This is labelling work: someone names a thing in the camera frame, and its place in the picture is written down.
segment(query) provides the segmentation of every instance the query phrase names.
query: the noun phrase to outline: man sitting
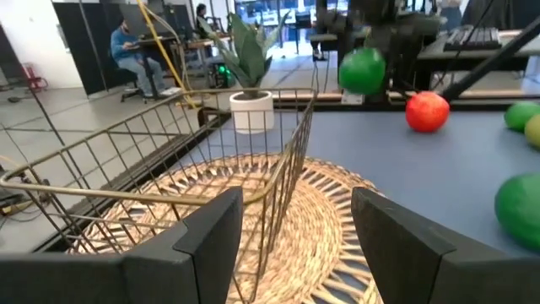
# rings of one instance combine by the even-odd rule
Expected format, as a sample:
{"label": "man sitting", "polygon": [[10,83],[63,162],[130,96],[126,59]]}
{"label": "man sitting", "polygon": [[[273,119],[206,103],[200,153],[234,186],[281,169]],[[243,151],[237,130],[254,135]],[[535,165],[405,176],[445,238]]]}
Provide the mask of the man sitting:
{"label": "man sitting", "polygon": [[[118,29],[111,35],[111,55],[119,68],[124,68],[137,75],[138,85],[144,93],[144,97],[153,97],[150,80],[144,70],[143,55],[137,52],[138,39],[129,34],[126,20],[122,20]],[[148,58],[148,65],[154,76],[155,88],[160,96],[165,94],[165,83],[163,81],[163,70],[158,62]]]}

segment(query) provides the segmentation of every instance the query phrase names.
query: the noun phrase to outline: wire basket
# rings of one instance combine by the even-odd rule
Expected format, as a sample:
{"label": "wire basket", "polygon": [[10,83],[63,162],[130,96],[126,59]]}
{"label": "wire basket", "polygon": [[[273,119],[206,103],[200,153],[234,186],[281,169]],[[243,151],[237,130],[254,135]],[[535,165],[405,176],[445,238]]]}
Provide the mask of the wire basket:
{"label": "wire basket", "polygon": [[[244,224],[229,298],[253,301],[302,171],[316,100],[314,90],[267,91],[274,100],[286,96],[288,108],[305,109],[275,109],[272,129],[242,134],[225,106],[239,90],[187,92],[21,166],[0,185],[27,191],[71,254],[123,253],[242,186]],[[201,107],[178,106],[188,95]],[[54,176],[45,176],[51,168]],[[16,182],[21,172],[32,183]]]}

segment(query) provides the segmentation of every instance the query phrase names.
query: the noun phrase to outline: wicker mat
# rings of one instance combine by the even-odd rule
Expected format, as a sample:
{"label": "wicker mat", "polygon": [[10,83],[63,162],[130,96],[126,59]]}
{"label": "wicker mat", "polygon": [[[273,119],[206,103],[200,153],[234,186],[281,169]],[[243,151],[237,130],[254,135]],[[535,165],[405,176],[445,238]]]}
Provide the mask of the wicker mat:
{"label": "wicker mat", "polygon": [[[254,156],[240,156],[253,162]],[[277,156],[265,156],[266,165],[277,162]],[[232,168],[227,170],[227,177],[220,176],[219,171],[210,170],[208,173],[215,185],[210,188],[205,176],[190,173],[191,169],[178,170],[164,174],[157,182],[151,182],[143,187],[143,192],[159,194],[166,191],[166,185],[170,185],[170,179],[174,179],[177,185],[190,180],[191,186],[185,193],[204,193],[214,197],[218,192],[227,187],[244,187],[244,194],[249,195],[250,185],[246,184],[245,177],[234,179],[231,174],[241,176],[245,172],[252,175],[253,170],[240,170]],[[266,271],[258,280],[255,303],[260,304],[343,304],[365,303],[381,304],[382,301],[376,289],[375,282],[367,268],[356,231],[353,218],[350,213],[351,191],[353,187],[368,187],[375,189],[373,184],[359,175],[353,174],[342,167],[331,163],[306,158],[304,169],[300,179],[296,183],[290,205],[283,218],[281,231],[279,232],[273,250],[270,252]],[[177,207],[182,216],[191,213],[194,207]],[[110,209],[103,218],[107,220],[119,220],[130,214],[138,223],[155,225],[156,221],[163,226],[171,226],[176,222],[174,213],[168,204],[141,205],[138,202],[125,201]],[[249,205],[244,215],[244,230],[250,230],[254,226],[254,219],[261,214],[261,208],[257,204]],[[121,250],[129,249],[129,240],[123,235],[121,229],[112,226],[112,231],[119,231],[115,238],[119,241]],[[148,233],[141,232],[142,228],[131,234],[139,242],[151,237]],[[88,227],[85,235],[90,240],[99,240],[102,228],[94,224]],[[84,252],[84,244],[77,244],[76,251]],[[108,246],[100,246],[99,253],[110,252]],[[237,266],[240,272],[254,272],[257,269],[256,253],[247,253]],[[243,280],[237,276],[242,294],[251,294],[255,286],[254,280]],[[238,299],[237,289],[231,285],[230,299]],[[229,300],[228,303],[240,303],[237,300]]]}

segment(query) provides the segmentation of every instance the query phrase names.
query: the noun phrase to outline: gray floor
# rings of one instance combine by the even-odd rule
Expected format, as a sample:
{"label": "gray floor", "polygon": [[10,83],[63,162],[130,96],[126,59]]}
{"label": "gray floor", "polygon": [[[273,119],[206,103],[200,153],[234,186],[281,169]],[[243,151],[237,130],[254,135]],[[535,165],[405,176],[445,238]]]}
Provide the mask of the gray floor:
{"label": "gray floor", "polygon": [[[332,91],[336,89],[336,69],[335,60],[331,60],[329,63],[319,62],[318,66],[318,88],[320,91]],[[312,67],[310,57],[291,57],[291,58],[276,58],[274,60],[272,70],[268,73],[264,79],[262,86],[268,88],[295,88],[295,87],[317,87],[317,81],[312,81]],[[489,75],[486,79],[481,80],[477,84],[477,88],[482,90],[488,89],[520,89],[522,88],[527,93],[536,93],[540,85],[537,85],[535,76],[528,73],[526,79],[520,79],[514,73],[494,73]],[[40,108],[33,99],[22,100],[18,104],[9,104],[5,101],[6,92],[0,93],[0,123],[2,127],[7,128],[0,133],[0,155],[8,157],[19,164],[25,163],[28,160],[35,160],[43,155],[49,154],[62,147],[61,141],[57,136],[51,132],[51,127],[47,123],[47,120],[43,117]],[[119,95],[117,92],[110,92],[109,94],[103,94],[102,96],[91,96],[87,98],[82,89],[72,90],[50,90],[47,92],[39,93],[39,98],[43,103],[46,112],[50,115],[52,123],[58,129],[62,141],[66,144],[73,143],[86,136],[89,136],[94,130],[107,127],[114,122],[120,121],[123,117],[133,115],[142,109],[147,108],[150,105],[144,105],[139,98],[133,98],[127,100],[121,104],[119,101]],[[215,102],[220,106],[227,106],[227,96],[220,96],[219,100]],[[117,132],[126,132],[129,128],[132,132],[145,132],[148,129],[151,132],[160,132],[163,128],[159,117],[163,120],[172,123],[165,127],[167,133],[178,133],[178,128],[187,133],[191,128],[195,127],[195,117],[193,111],[183,112],[181,108],[164,106],[158,109],[158,114],[155,112],[149,112],[144,114],[144,121],[141,118],[131,121],[126,126],[119,126],[115,128]],[[511,152],[508,149],[512,144],[498,144],[497,140],[504,137],[500,131],[499,118],[491,116],[480,116],[478,119],[470,116],[452,116],[451,123],[447,128],[447,131],[441,133],[441,135],[435,138],[436,141],[440,141],[440,144],[433,145],[432,139],[413,138],[409,133],[399,133],[398,131],[405,132],[406,128],[401,125],[402,117],[387,117],[385,121],[381,122],[377,120],[378,114],[370,114],[369,116],[361,116],[360,114],[343,114],[344,119],[339,118],[341,114],[317,114],[313,122],[313,130],[311,132],[310,150],[309,154],[315,157],[321,157],[326,160],[330,160],[336,164],[346,166],[352,171],[357,171],[359,174],[373,180],[375,184],[380,187],[391,198],[396,200],[403,200],[406,204],[415,204],[416,201],[421,201],[420,196],[424,193],[424,188],[429,195],[434,196],[435,191],[438,189],[435,187],[435,179],[429,178],[428,175],[438,176],[441,175],[441,181],[444,182],[456,182],[455,185],[465,185],[465,181],[471,181],[469,176],[463,182],[460,182],[459,175],[462,174],[459,171],[445,172],[448,176],[443,175],[444,167],[435,166],[438,161],[440,163],[448,164],[448,159],[455,162],[472,162],[477,163],[477,166],[482,166],[485,169],[486,176],[490,176],[489,180],[478,186],[475,192],[472,193],[476,198],[486,201],[487,196],[492,196],[493,187],[497,187],[497,183],[502,179],[507,178],[511,174],[516,174],[531,166],[526,166],[528,160],[534,155],[529,155],[530,152],[524,152],[518,149],[517,152]],[[363,149],[337,149],[331,154],[325,152],[325,144],[328,139],[328,135],[332,135],[332,138],[336,140],[336,143],[332,146],[342,145],[347,147],[348,144],[355,143],[350,140],[347,134],[354,134],[355,138],[361,136],[362,143],[358,146],[362,146]],[[442,139],[450,137],[447,142]],[[124,171],[124,164],[122,160],[127,163],[127,166],[140,160],[142,156],[150,153],[155,145],[159,145],[167,140],[166,136],[156,135],[150,138],[148,135],[136,135],[132,136],[128,134],[114,134],[113,140],[101,135],[95,137],[90,141],[90,148],[95,152],[98,162],[105,165],[105,174],[107,178],[112,178]],[[488,145],[479,146],[476,149],[476,145],[470,145],[469,141],[478,144],[480,142],[478,138],[489,141],[493,149],[497,149],[497,153],[489,153]],[[137,147],[133,147],[133,142],[137,143]],[[511,142],[519,141],[517,138],[505,139]],[[453,148],[454,153],[445,152],[445,156],[441,155],[436,159],[426,160],[425,165],[419,164],[418,157],[425,155],[426,151],[443,152],[443,147],[449,149],[449,143],[456,145],[458,148]],[[121,157],[118,157],[118,153],[115,150],[117,148],[121,151]],[[414,155],[415,157],[402,157],[401,159],[396,153],[396,149],[392,147],[403,146],[407,151],[406,155]],[[521,156],[522,160],[513,160],[511,153],[517,153]],[[358,157],[362,154],[366,154],[364,160],[356,162]],[[90,153],[88,146],[81,145],[73,149],[73,158],[75,162],[80,166],[83,174],[88,173],[87,179],[90,187],[98,187],[106,183],[104,174],[100,171],[92,171],[95,168],[96,161],[94,156]],[[381,156],[388,160],[386,165],[379,168],[376,166],[377,161],[369,162],[370,158],[380,160]],[[493,166],[494,162],[498,162],[499,166]],[[11,168],[12,166],[5,160],[0,160],[3,166]],[[69,168],[73,169],[73,164],[70,163]],[[63,186],[73,180],[73,175],[69,171],[67,165],[63,162],[61,156],[57,156],[54,160],[47,161],[45,164],[37,168],[39,175],[43,178],[48,178],[54,185]],[[476,172],[477,175],[473,175],[478,179],[482,179],[480,176],[481,171]],[[424,184],[423,181],[430,180],[430,184]],[[78,187],[76,184],[70,185],[70,187]],[[445,199],[442,202],[450,202],[450,199]],[[78,202],[80,197],[68,197],[63,195],[61,197],[62,202],[69,207],[75,202]],[[458,208],[460,204],[455,204],[455,208],[450,211],[454,214],[459,214],[462,209]],[[429,215],[433,212],[432,208],[435,205],[428,206],[427,209],[422,209],[424,214]],[[461,214],[463,219],[471,219],[478,214]],[[14,218],[17,220],[25,220],[31,218],[32,214],[18,214]],[[493,223],[487,222],[489,219],[484,218],[486,226],[479,233],[487,233],[489,225]],[[0,230],[0,252],[27,252],[34,246],[42,242],[44,238],[54,232],[54,228],[50,223],[46,221],[43,216],[36,218],[35,220],[28,222],[21,222],[16,220],[7,220]],[[505,244],[494,243],[494,246],[506,247]],[[515,249],[516,254],[525,254],[520,251],[519,248]]]}

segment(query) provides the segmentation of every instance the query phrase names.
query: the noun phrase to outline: floor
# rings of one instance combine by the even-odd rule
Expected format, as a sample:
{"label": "floor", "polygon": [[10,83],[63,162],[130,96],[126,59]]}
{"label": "floor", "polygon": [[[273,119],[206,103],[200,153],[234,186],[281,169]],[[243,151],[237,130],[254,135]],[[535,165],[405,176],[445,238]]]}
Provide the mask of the floor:
{"label": "floor", "polygon": [[[262,87],[288,90],[313,87],[326,92],[338,88],[335,57],[332,57],[329,62],[317,63],[318,76],[313,79],[311,56],[297,57],[289,54],[284,52],[274,54],[271,71],[263,80]],[[478,82],[475,88],[481,90],[521,88],[526,93],[532,94],[540,90],[538,83],[540,81],[533,73],[527,73],[525,79],[515,73],[492,73]],[[9,96],[6,93],[9,92],[0,93],[0,127],[3,128],[0,132],[2,143],[0,156],[9,160],[0,160],[0,164],[7,168],[13,168],[10,161],[24,164],[29,160],[36,160],[64,145],[88,137],[95,130],[110,126],[122,118],[137,114],[151,106],[144,105],[137,97],[120,103],[120,93],[117,91],[90,96],[90,98],[82,89],[49,90],[39,93],[38,98],[57,131],[55,134],[35,99],[29,98],[17,104],[10,104],[6,101]],[[16,93],[20,96],[24,95],[24,92]],[[226,107],[228,97],[220,96],[216,100],[205,102]],[[55,186],[99,187],[105,184],[107,179],[125,171],[126,166],[141,160],[152,152],[156,145],[162,144],[171,135],[194,131],[197,128],[195,112],[182,109],[162,105],[155,111],[142,113],[127,124],[112,128],[110,138],[105,134],[94,135],[88,144],[82,142],[79,146],[70,149],[71,155],[67,153],[56,155],[37,166],[36,171],[41,178],[49,179]],[[329,120],[323,120],[317,116],[314,120],[314,131],[311,134],[310,143],[311,155],[325,157],[322,152],[316,150],[325,135],[319,134],[316,130],[324,128],[324,125],[329,123],[341,126],[342,122],[335,116]],[[345,124],[343,128],[350,128],[348,131],[340,131],[347,133],[356,126]],[[333,158],[329,160],[340,162],[339,159]],[[81,173],[73,173],[77,169],[73,162],[78,165]],[[96,163],[103,165],[104,170],[96,168]],[[354,166],[351,170],[366,174]],[[367,174],[368,178],[374,178],[374,182],[380,184],[383,189],[386,188],[384,179],[380,176],[372,176],[373,173],[369,172]],[[81,175],[85,176],[84,180],[88,185],[83,182],[81,185],[73,182],[76,178],[82,181]],[[69,208],[81,197],[61,195],[60,199],[66,208]],[[54,233],[54,228],[47,219],[44,216],[33,219],[35,214],[39,215],[39,213],[32,213],[32,211],[32,209],[27,210],[27,214],[17,214],[9,219],[0,218],[0,252],[28,252]]]}

